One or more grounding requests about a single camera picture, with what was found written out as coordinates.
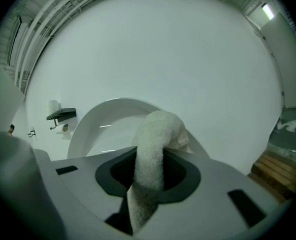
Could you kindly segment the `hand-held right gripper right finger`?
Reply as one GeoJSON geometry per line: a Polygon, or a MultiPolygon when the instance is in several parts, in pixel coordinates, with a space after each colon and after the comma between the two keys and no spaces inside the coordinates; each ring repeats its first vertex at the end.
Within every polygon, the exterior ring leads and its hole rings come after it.
{"type": "Polygon", "coordinates": [[[263,187],[226,163],[178,150],[165,152],[196,166],[201,180],[185,200],[160,204],[137,233],[139,240],[257,240],[277,224],[291,204],[279,204],[263,187]],[[245,193],[264,218],[248,226],[229,197],[231,191],[245,193]]]}

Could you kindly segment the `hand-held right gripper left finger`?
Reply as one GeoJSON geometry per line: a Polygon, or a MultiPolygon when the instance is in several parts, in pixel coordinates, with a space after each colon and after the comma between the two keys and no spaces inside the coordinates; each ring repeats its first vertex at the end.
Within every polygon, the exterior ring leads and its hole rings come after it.
{"type": "Polygon", "coordinates": [[[122,198],[107,194],[95,179],[97,168],[132,147],[113,152],[50,160],[47,152],[35,149],[43,184],[63,224],[66,240],[131,240],[132,236],[105,223],[116,213],[122,198]]]}

